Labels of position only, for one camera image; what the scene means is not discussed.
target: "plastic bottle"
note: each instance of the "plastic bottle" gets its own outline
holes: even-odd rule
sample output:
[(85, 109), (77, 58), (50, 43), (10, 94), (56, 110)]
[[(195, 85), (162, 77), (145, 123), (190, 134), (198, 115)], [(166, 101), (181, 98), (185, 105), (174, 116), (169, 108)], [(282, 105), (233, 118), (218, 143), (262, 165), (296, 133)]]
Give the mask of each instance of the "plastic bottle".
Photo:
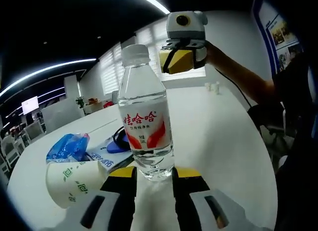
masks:
[(174, 158), (165, 87), (149, 66), (146, 46), (130, 45), (122, 58), (118, 105), (134, 159), (147, 179), (166, 179)]

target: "green printed logo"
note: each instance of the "green printed logo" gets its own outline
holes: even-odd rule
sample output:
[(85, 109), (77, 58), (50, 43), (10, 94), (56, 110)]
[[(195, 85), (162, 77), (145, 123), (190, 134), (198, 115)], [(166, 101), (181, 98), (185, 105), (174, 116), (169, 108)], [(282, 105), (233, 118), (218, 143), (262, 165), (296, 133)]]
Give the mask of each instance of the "green printed logo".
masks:
[(69, 196), (69, 201), (76, 202), (76, 199), (75, 199), (74, 195), (72, 195), (71, 193), (70, 193), (70, 196)]
[(63, 171), (63, 175), (64, 175), (63, 180), (64, 181), (66, 181), (66, 178), (70, 177), (73, 174), (73, 172), (71, 171), (72, 169), (73, 168), (71, 167), (71, 168), (67, 168), (65, 171)]
[(79, 190), (81, 192), (85, 192), (85, 194), (87, 194), (88, 189), (87, 189), (86, 185), (85, 184), (80, 184), (78, 181), (75, 181), (75, 182), (78, 185)]

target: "hand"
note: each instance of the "hand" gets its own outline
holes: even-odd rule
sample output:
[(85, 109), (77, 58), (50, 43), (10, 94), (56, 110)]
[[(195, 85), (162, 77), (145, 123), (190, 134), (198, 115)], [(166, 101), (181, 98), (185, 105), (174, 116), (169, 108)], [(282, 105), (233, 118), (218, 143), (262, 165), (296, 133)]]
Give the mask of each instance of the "hand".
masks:
[(214, 46), (211, 42), (205, 41), (205, 47), (207, 48), (207, 59), (206, 63), (215, 65), (215, 63), (221, 58), (224, 53)]

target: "blue plastic bag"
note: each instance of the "blue plastic bag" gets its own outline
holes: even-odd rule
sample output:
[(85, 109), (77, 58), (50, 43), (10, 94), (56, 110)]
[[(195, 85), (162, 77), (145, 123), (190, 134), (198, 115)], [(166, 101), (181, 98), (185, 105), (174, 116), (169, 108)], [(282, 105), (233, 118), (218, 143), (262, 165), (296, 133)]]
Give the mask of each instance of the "blue plastic bag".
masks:
[(76, 162), (85, 160), (85, 152), (89, 141), (89, 135), (66, 134), (52, 146), (46, 155), (46, 163)]

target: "poster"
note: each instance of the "poster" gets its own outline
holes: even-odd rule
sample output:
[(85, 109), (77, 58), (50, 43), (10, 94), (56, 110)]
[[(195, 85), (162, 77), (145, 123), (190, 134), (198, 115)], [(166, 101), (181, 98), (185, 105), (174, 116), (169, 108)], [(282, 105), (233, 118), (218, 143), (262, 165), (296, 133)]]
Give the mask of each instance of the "poster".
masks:
[(279, 71), (284, 70), (294, 57), (302, 52), (301, 45), (296, 42), (290, 46), (282, 47), (276, 51), (279, 63)]
[(268, 29), (276, 50), (297, 41), (297, 37), (288, 29), (287, 22), (280, 15), (277, 15), (268, 25)]
[(252, 11), (266, 45), (272, 75), (275, 75), (302, 52), (302, 47), (287, 22), (268, 2), (255, 0)]

